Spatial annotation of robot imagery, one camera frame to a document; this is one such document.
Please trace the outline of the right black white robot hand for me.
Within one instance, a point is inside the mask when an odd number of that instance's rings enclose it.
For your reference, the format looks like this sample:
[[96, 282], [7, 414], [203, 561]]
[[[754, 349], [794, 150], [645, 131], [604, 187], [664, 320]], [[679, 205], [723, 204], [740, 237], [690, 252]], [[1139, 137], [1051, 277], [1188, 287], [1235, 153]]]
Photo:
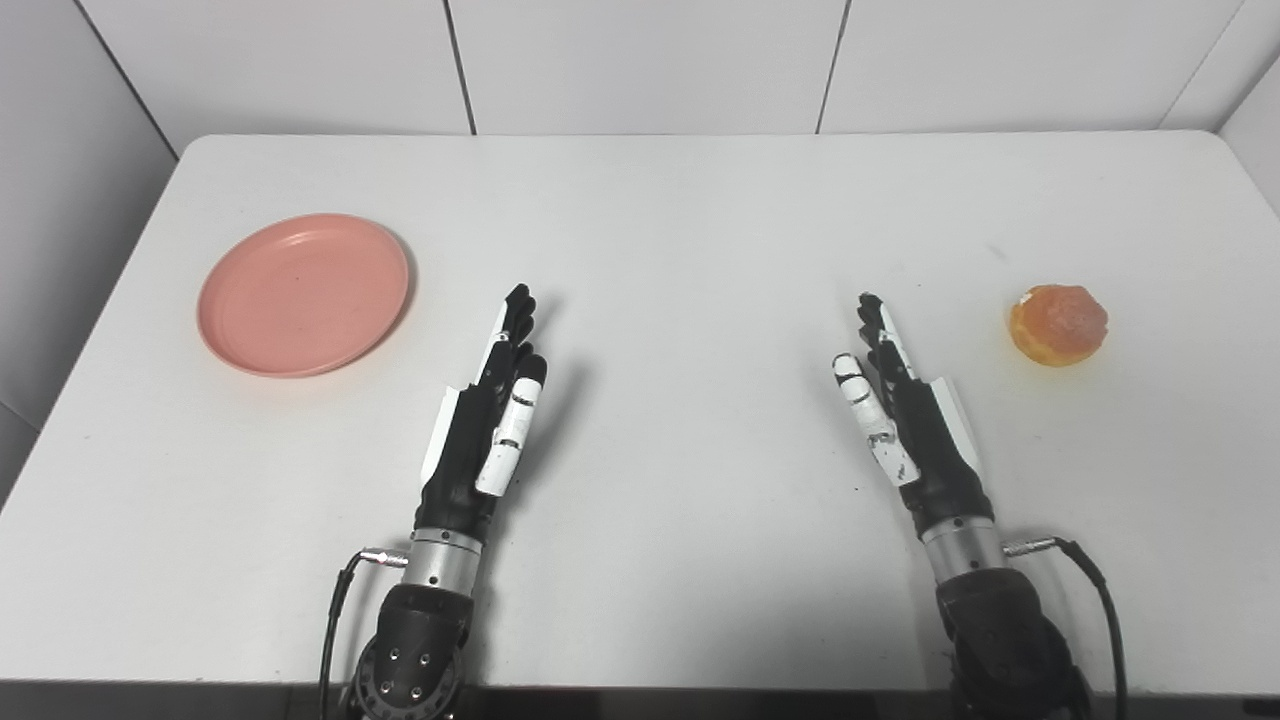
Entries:
[[916, 534], [955, 527], [964, 518], [995, 520], [972, 439], [945, 379], [918, 375], [879, 296], [860, 293], [858, 318], [867, 352], [861, 357], [840, 354], [832, 373]]

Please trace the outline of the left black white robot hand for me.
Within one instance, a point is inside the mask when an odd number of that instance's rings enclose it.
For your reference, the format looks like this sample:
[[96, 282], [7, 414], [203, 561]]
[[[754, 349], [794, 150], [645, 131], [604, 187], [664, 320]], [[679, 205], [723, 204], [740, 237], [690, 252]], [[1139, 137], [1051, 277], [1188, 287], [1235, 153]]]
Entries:
[[475, 380], [447, 388], [422, 465], [413, 529], [486, 541], [509, 487], [547, 382], [529, 340], [536, 300], [526, 284], [504, 297]]

